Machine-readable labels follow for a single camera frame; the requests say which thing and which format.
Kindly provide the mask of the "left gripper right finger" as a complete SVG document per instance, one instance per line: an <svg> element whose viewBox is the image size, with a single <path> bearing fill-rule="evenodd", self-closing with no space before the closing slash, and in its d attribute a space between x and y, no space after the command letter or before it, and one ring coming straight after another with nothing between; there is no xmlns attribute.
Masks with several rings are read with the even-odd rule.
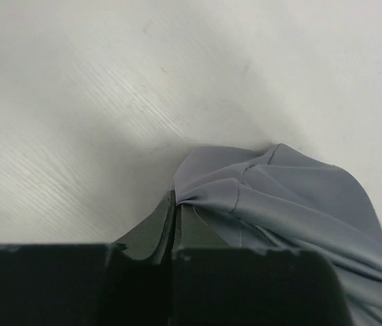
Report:
<svg viewBox="0 0 382 326"><path fill-rule="evenodd" d="M331 264L314 251L230 247L194 210L176 216L172 325L351 325Z"/></svg>

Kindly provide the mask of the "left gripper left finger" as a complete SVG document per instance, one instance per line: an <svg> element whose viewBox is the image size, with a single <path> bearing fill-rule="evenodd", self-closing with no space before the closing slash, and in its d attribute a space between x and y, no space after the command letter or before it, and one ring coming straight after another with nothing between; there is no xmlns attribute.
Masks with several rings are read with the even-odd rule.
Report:
<svg viewBox="0 0 382 326"><path fill-rule="evenodd" d="M0 325L167 325L175 204L112 243L0 244Z"/></svg>

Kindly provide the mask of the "grey pillowcase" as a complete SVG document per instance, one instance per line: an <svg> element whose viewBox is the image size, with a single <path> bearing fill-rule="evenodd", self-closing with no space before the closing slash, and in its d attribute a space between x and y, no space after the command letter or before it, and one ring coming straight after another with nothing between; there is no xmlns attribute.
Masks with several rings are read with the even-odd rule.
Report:
<svg viewBox="0 0 382 326"><path fill-rule="evenodd" d="M174 175L187 204L227 244L308 249L333 266L356 325L382 325L382 227L346 170L278 144L198 147Z"/></svg>

